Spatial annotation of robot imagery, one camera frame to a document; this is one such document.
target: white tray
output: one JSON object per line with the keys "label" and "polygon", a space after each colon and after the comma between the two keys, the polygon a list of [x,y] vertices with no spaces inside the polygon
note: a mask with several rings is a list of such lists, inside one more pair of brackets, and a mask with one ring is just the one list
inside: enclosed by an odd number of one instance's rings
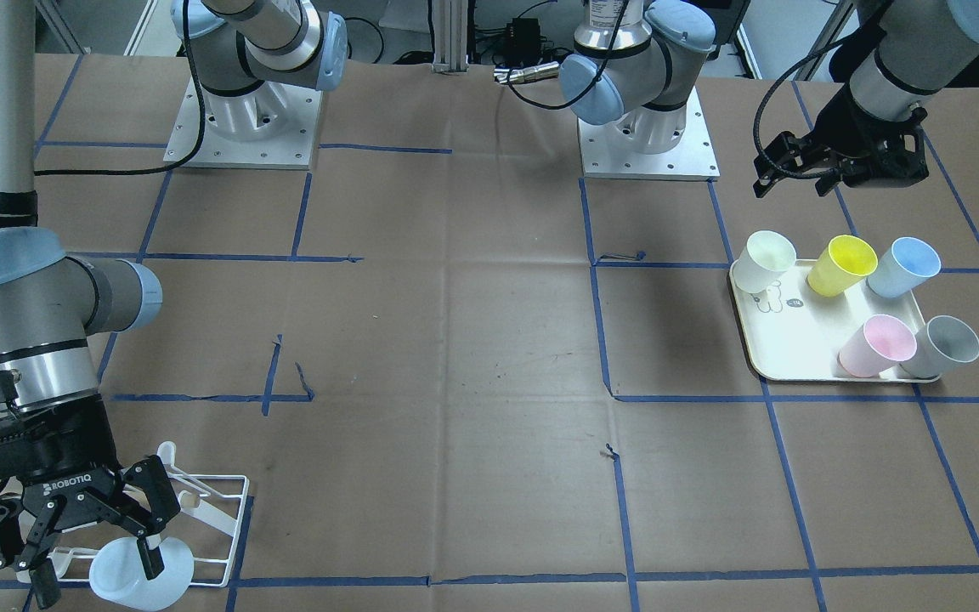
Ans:
{"label": "white tray", "polygon": [[814,263],[797,260],[777,282],[754,295],[735,286],[734,263],[727,272],[746,355],[755,371],[770,380],[792,381],[931,383],[939,379],[914,378],[900,365],[868,378],[844,371],[836,354],[868,317],[892,315],[915,333],[924,326],[924,315],[912,292],[887,299],[875,295],[866,282],[835,297],[820,296],[807,285],[807,272]]}

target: cup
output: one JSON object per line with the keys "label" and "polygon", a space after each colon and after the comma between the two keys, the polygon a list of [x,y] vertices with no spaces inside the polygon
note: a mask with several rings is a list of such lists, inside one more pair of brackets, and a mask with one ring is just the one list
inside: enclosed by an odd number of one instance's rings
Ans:
{"label": "cup", "polygon": [[889,314],[872,314],[838,353],[840,367],[867,378],[916,354],[913,330]]}
{"label": "cup", "polygon": [[976,332],[962,319],[948,314],[932,317],[916,332],[916,345],[916,355],[901,364],[916,378],[936,378],[979,357]]}
{"label": "cup", "polygon": [[795,247],[777,232],[762,229],[746,239],[735,260],[735,286],[746,293],[761,293],[795,264]]}
{"label": "cup", "polygon": [[807,284],[818,295],[832,298],[858,283],[878,267],[878,256],[856,236],[836,236],[807,272]]}
{"label": "cup", "polygon": [[897,298],[939,274],[943,266],[935,248],[912,236],[894,240],[890,251],[879,258],[879,267],[867,276],[867,286],[883,298]]}
{"label": "cup", "polygon": [[101,547],[89,565],[89,587],[101,599],[128,608],[156,612],[175,604],[187,592],[195,574],[195,558],[183,540],[161,542],[164,570],[146,580],[139,557],[139,540],[120,538]]}

